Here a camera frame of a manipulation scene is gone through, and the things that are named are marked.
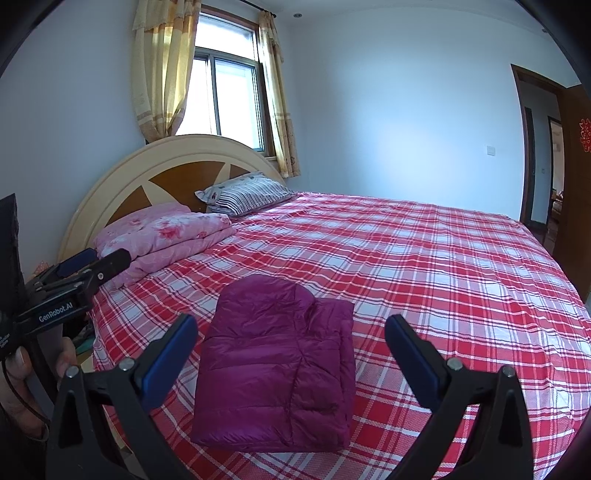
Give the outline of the person's left hand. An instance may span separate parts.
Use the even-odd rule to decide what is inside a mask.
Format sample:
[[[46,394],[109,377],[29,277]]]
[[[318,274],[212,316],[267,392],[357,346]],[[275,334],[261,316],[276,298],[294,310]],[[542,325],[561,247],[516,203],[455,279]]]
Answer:
[[[74,345],[69,338],[64,337],[61,340],[61,351],[55,364],[58,378],[62,379],[65,371],[76,364]],[[16,353],[6,360],[6,370],[7,377],[14,390],[32,409],[41,413],[39,405],[28,390],[25,382],[34,373],[28,352],[19,347]],[[1,406],[8,417],[25,435],[32,438],[41,438],[44,435],[44,422],[32,414],[14,395],[4,374],[1,374]]]

